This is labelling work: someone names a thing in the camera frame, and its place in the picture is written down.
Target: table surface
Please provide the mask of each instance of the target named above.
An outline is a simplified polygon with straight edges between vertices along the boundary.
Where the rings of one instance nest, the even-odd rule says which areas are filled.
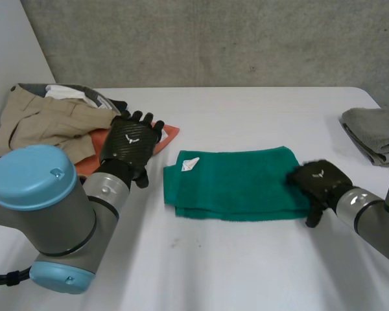
[[[58,294],[25,281],[0,286],[0,310],[389,310],[389,262],[326,213],[303,220],[237,223],[176,218],[163,202],[163,167],[180,150],[287,146],[299,162],[328,159],[384,197],[389,168],[370,165],[341,129],[352,107],[377,108],[352,87],[100,89],[130,110],[181,129],[150,160],[147,189],[132,188],[91,288]],[[37,251],[0,227],[0,273]]]

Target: khaki pants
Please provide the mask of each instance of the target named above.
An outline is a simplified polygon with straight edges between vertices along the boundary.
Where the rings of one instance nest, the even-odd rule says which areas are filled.
[[[95,154],[88,133],[110,128],[115,116],[80,99],[43,98],[17,85],[0,118],[0,156],[32,144],[51,144],[78,163]]]

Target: folded gray towel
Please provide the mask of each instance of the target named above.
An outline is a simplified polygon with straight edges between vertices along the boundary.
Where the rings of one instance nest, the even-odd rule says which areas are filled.
[[[340,122],[374,165],[389,167],[389,109],[353,108]]]

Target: folded green towel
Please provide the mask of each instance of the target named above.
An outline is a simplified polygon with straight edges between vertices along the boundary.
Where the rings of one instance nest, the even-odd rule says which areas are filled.
[[[192,170],[183,161],[199,157]],[[285,176],[298,165],[285,147],[251,152],[181,151],[164,168],[164,201],[176,216],[261,221],[306,217],[308,199]]]

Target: white wall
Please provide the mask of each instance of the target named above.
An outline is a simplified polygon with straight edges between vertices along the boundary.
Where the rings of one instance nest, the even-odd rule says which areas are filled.
[[[19,0],[0,0],[0,114],[18,82],[54,82]]]

